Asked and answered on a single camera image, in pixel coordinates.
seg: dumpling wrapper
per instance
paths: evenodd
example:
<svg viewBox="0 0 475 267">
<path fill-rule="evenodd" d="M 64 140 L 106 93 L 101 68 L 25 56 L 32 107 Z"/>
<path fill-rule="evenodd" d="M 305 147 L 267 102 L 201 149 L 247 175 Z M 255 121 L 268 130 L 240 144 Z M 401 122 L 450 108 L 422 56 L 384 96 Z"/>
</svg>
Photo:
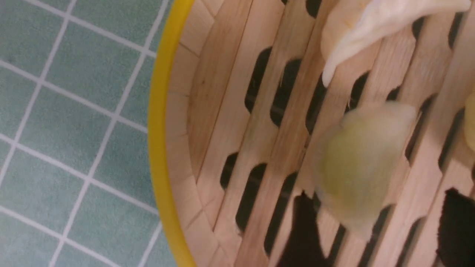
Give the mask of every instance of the dumpling wrapper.
<svg viewBox="0 0 475 267">
<path fill-rule="evenodd" d="M 315 152 L 315 192 L 348 231 L 371 238 L 390 179 L 416 122 L 416 109 L 386 102 L 348 112 Z"/>
<path fill-rule="evenodd" d="M 328 87 L 340 63 L 379 39 L 423 16 L 470 6 L 470 0 L 340 0 L 322 30 L 323 85 Z"/>
</svg>

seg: steamer basket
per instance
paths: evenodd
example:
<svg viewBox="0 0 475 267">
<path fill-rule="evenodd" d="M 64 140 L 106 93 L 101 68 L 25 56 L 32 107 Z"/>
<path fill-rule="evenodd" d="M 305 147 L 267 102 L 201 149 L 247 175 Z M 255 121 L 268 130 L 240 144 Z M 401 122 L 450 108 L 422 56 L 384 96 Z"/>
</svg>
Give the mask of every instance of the steamer basket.
<svg viewBox="0 0 475 267">
<path fill-rule="evenodd" d="M 320 33 L 336 2 L 175 0 L 152 78 L 149 145 L 179 266 L 275 266 L 291 227 L 287 203 L 314 195 L 319 136 L 356 105 L 387 99 L 422 117 L 374 238 L 359 240 L 321 207 L 321 244 L 339 267 L 436 262 L 445 190 L 473 194 L 475 157 L 460 125 L 475 84 L 475 5 L 384 38 L 324 88 Z"/>
</svg>

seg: yellow rim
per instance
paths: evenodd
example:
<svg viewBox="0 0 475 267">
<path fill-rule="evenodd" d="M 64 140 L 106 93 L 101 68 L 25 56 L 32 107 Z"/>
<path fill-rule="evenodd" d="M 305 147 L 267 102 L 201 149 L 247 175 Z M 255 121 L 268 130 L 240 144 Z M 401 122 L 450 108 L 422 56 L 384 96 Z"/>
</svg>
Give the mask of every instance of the yellow rim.
<svg viewBox="0 0 475 267">
<path fill-rule="evenodd" d="M 158 48 L 153 68 L 149 101 L 149 154 L 153 191 L 160 211 L 163 231 L 180 267 L 196 266 L 180 227 L 168 177 L 165 146 L 165 110 L 168 82 L 181 31 L 193 0 L 175 0 Z"/>
</svg>

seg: tile floor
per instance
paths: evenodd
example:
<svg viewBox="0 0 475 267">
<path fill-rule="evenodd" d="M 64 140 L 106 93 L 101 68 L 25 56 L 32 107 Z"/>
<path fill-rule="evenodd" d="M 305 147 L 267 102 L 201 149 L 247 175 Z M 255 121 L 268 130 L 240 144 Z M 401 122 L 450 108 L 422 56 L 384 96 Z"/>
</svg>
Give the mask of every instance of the tile floor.
<svg viewBox="0 0 475 267">
<path fill-rule="evenodd" d="M 170 267 L 147 104 L 172 0 L 0 3 L 0 265 Z"/>
</svg>

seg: teal tile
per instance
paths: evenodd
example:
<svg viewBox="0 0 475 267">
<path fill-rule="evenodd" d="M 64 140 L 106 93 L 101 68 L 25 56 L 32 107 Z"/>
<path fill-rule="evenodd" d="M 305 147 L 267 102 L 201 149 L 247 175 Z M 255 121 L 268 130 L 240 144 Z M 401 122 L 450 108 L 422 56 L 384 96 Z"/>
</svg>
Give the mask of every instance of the teal tile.
<svg viewBox="0 0 475 267">
<path fill-rule="evenodd" d="M 0 205 L 62 233 L 83 183 L 16 150 L 0 187 Z"/>
<path fill-rule="evenodd" d="M 87 255 L 86 253 L 73 248 L 70 245 L 64 245 L 56 267 L 107 267 L 108 265 Z"/>
<path fill-rule="evenodd" d="M 145 267 L 175 267 L 175 258 L 168 246 L 165 233 L 160 233 L 147 260 Z"/>
<path fill-rule="evenodd" d="M 123 267 L 137 266 L 156 215 L 91 185 L 68 237 Z"/>
<path fill-rule="evenodd" d="M 122 117 L 144 126 L 147 126 L 150 79 L 154 63 L 155 60 L 151 57 L 145 59 L 121 112 Z"/>
<path fill-rule="evenodd" d="M 158 30 L 153 36 L 152 43 L 150 44 L 151 51 L 157 51 L 158 49 L 158 44 L 160 44 L 162 33 L 163 33 L 163 30 L 165 29 L 165 24 L 168 19 L 168 15 L 170 14 L 170 10 L 172 6 L 173 6 L 173 0 L 168 1 L 167 8 L 165 9 L 165 13 L 163 14 L 163 19 L 161 20 L 161 23 L 158 26 Z"/>
<path fill-rule="evenodd" d="M 0 68 L 0 133 L 14 138 L 35 83 L 5 68 Z"/>
<path fill-rule="evenodd" d="M 150 181 L 147 134 L 117 123 L 94 178 L 155 206 Z"/>
<path fill-rule="evenodd" d="M 47 81 L 113 111 L 139 55 L 138 51 L 70 23 Z"/>
<path fill-rule="evenodd" d="M 0 59 L 39 76 L 62 22 L 25 1 L 2 0 Z"/>
<path fill-rule="evenodd" d="M 109 122 L 109 117 L 42 88 L 20 143 L 88 173 Z"/>
<path fill-rule="evenodd" d="M 0 262 L 5 267 L 46 267 L 58 239 L 0 213 Z"/>
<path fill-rule="evenodd" d="M 59 10 L 66 11 L 67 6 L 71 2 L 71 0 L 41 0 L 41 2 Z"/>
<path fill-rule="evenodd" d="M 144 45 L 162 0 L 78 0 L 73 15 Z"/>
</svg>

